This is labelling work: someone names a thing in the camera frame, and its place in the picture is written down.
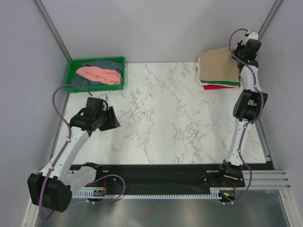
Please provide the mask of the beige t shirt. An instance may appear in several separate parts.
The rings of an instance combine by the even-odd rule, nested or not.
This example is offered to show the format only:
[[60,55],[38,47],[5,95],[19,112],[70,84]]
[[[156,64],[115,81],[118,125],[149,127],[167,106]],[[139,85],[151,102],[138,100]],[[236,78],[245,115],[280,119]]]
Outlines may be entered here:
[[229,47],[208,50],[199,57],[199,79],[205,82],[238,84],[239,69]]

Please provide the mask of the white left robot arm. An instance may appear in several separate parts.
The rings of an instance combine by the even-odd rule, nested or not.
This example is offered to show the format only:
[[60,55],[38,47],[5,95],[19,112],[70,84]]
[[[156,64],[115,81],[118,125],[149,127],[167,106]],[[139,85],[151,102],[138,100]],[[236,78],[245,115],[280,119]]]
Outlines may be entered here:
[[86,106],[67,122],[68,134],[53,157],[37,174],[32,173],[27,185],[31,201],[40,208],[64,212],[72,196],[91,183],[99,186],[104,175],[101,166],[92,162],[81,165],[76,173],[70,168],[82,146],[95,131],[120,127],[114,108],[101,98],[89,97]]

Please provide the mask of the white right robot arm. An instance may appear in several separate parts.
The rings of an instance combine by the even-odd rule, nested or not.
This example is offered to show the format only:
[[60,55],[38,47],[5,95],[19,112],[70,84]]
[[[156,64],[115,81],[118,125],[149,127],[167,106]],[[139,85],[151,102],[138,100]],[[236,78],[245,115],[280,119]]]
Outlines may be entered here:
[[262,92],[258,81],[256,56],[260,47],[260,41],[248,38],[239,42],[232,52],[232,57],[238,61],[243,91],[233,109],[235,129],[232,143],[217,174],[217,181],[222,186],[233,187],[236,183],[245,185],[242,183],[242,170],[245,165],[242,155],[249,132],[259,120],[268,98],[268,94]]

